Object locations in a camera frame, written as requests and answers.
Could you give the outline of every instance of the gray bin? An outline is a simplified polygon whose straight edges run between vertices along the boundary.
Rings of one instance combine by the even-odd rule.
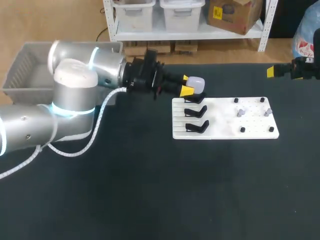
[[[113,49],[121,53],[122,42],[82,42],[84,46]],[[2,90],[14,104],[50,104],[53,100],[54,78],[47,67],[48,54],[52,42],[26,42],[16,55],[3,81]],[[98,87],[97,105],[102,104],[109,88]],[[108,105],[115,104],[115,98]]]

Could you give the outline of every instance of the shelf post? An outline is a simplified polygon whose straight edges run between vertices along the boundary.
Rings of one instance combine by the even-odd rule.
[[[267,0],[266,4],[268,7],[265,14],[265,20],[264,20],[258,52],[264,52],[266,50],[272,22],[274,20],[275,12],[278,5],[278,0]]]
[[[117,40],[115,40],[115,36],[118,28],[118,21],[115,21],[114,8],[111,5],[111,0],[103,0],[103,7],[110,41],[116,42]]]

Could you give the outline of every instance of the white joint cap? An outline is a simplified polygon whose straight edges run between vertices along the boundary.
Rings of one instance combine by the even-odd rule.
[[[69,88],[93,88],[98,85],[98,74],[82,61],[67,58],[55,69],[54,80]]]
[[[202,77],[190,76],[186,81],[186,86],[194,88],[195,94],[201,94],[205,89],[206,82]]]

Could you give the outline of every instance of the plastic bag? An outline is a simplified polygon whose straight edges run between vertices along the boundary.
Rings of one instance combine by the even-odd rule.
[[[320,0],[311,5],[293,37],[292,52],[294,58],[314,58],[314,33],[320,28]]]

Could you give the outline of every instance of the white storage box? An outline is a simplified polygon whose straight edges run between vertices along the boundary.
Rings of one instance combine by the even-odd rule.
[[[160,6],[164,9],[166,31],[197,32],[201,7],[205,3],[205,0],[160,0]]]
[[[112,1],[123,32],[151,32],[156,0]]]

